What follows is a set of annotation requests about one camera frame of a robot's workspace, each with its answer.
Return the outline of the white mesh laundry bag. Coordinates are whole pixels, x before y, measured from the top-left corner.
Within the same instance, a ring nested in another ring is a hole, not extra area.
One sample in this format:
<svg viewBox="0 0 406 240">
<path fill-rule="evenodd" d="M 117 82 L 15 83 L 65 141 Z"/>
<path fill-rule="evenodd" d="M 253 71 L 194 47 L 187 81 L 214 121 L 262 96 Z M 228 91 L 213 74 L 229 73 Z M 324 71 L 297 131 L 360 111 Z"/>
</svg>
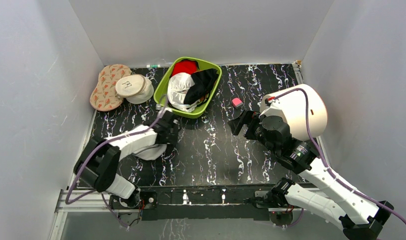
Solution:
<svg viewBox="0 0 406 240">
<path fill-rule="evenodd" d="M 159 158 L 167 149 L 166 144 L 154 144 L 140 148 L 133 155 L 145 161 L 154 161 Z"/>
</svg>

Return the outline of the white bra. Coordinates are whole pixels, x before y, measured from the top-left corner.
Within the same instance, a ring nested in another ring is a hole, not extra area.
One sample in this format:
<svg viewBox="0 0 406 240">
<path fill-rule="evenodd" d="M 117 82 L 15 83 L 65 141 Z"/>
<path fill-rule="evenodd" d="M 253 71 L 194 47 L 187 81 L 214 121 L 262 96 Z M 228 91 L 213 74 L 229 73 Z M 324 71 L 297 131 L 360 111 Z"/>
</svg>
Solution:
<svg viewBox="0 0 406 240">
<path fill-rule="evenodd" d="M 180 72 L 173 75 L 168 81 L 166 94 L 170 105 L 182 112 L 193 112 L 204 101 L 204 97 L 201 97 L 192 100 L 191 103 L 185 103 L 186 95 L 194 85 L 195 82 L 189 73 Z"/>
</svg>

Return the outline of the black bra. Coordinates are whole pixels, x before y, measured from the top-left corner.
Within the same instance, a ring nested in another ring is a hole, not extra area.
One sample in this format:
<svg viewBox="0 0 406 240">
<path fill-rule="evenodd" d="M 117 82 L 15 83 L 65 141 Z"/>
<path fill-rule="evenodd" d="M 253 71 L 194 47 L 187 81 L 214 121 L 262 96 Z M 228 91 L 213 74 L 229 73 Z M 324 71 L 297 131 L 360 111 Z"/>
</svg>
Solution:
<svg viewBox="0 0 406 240">
<path fill-rule="evenodd" d="M 219 74 L 217 69 L 210 68 L 191 74 L 194 85 L 191 86 L 183 100 L 185 105 L 192 105 L 212 91 Z"/>
</svg>

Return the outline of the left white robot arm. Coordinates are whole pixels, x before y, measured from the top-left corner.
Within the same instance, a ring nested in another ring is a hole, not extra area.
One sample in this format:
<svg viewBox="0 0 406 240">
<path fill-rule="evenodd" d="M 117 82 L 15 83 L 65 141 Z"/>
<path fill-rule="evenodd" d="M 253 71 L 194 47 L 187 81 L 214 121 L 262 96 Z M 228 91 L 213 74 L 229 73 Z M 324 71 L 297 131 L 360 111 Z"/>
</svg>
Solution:
<svg viewBox="0 0 406 240">
<path fill-rule="evenodd" d="M 128 208 L 140 203 L 140 188 L 120 176 L 118 165 L 134 156 L 154 161 L 169 145 L 178 141 L 180 126 L 177 115 L 162 110 L 154 122 L 146 122 L 113 137 L 92 137 L 74 166 L 74 174 L 97 192 L 108 192 L 121 198 Z"/>
</svg>

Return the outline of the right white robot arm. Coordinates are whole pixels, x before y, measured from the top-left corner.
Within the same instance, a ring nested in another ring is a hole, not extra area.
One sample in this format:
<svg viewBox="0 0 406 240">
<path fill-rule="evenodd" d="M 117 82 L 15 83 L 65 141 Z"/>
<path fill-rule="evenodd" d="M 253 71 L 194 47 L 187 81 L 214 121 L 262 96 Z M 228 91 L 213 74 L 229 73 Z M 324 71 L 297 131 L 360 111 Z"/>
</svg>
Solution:
<svg viewBox="0 0 406 240">
<path fill-rule="evenodd" d="M 272 113 L 244 110 L 229 120 L 231 133 L 237 136 L 247 126 L 245 138 L 260 142 L 281 166 L 305 178 L 325 196 L 308 191 L 283 177 L 270 191 L 255 192 L 252 202 L 258 208 L 298 206 L 336 225 L 349 240 L 376 240 L 390 217 L 387 201 L 371 202 L 338 173 L 324 165 L 311 137 L 294 135 L 293 125 Z"/>
</svg>

